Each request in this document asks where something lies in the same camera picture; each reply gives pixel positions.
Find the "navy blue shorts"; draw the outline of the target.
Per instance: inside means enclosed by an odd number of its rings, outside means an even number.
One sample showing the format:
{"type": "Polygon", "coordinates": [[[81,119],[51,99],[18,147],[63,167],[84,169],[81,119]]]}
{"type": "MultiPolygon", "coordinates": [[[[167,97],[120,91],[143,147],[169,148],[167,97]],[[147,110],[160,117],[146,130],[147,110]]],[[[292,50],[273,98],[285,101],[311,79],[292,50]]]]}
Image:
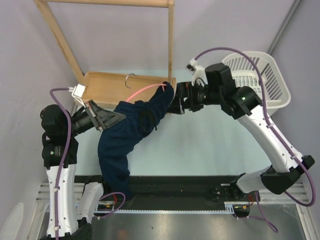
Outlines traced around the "navy blue shorts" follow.
{"type": "Polygon", "coordinates": [[[167,81],[163,84],[149,101],[120,101],[114,111],[124,114],[125,119],[103,130],[98,142],[97,155],[104,181],[112,192],[121,192],[127,199],[132,198],[127,155],[157,129],[174,98],[173,87],[167,81]]]}

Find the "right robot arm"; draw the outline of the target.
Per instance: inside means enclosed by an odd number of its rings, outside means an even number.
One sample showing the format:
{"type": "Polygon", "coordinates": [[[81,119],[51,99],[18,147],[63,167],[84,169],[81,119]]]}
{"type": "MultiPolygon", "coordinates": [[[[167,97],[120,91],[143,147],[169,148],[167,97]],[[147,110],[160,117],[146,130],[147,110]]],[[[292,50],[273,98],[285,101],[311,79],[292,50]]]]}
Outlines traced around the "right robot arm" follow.
{"type": "Polygon", "coordinates": [[[193,80],[179,82],[168,112],[182,115],[197,112],[205,105],[221,110],[243,125],[259,143],[271,165],[254,173],[243,173],[231,182],[230,194],[242,201],[250,192],[263,189],[280,195],[295,184],[315,164],[310,155],[302,155],[279,131],[270,116],[264,115],[261,98],[249,86],[239,87],[231,70],[223,63],[206,68],[190,67],[193,80]]]}

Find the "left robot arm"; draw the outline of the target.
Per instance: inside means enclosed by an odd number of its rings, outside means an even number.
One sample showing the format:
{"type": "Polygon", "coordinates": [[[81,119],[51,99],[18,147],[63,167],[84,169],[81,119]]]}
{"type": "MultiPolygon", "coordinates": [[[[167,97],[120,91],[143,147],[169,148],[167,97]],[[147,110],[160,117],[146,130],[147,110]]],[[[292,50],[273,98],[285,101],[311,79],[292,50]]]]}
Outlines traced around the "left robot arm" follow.
{"type": "Polygon", "coordinates": [[[75,137],[92,128],[106,130],[126,116],[106,110],[89,100],[71,115],[58,104],[45,107],[41,113],[42,158],[49,183],[49,224],[45,240],[90,240],[92,219],[99,200],[110,196],[111,188],[95,176],[84,185],[81,199],[75,205],[74,183],[78,142],[75,137]]]}

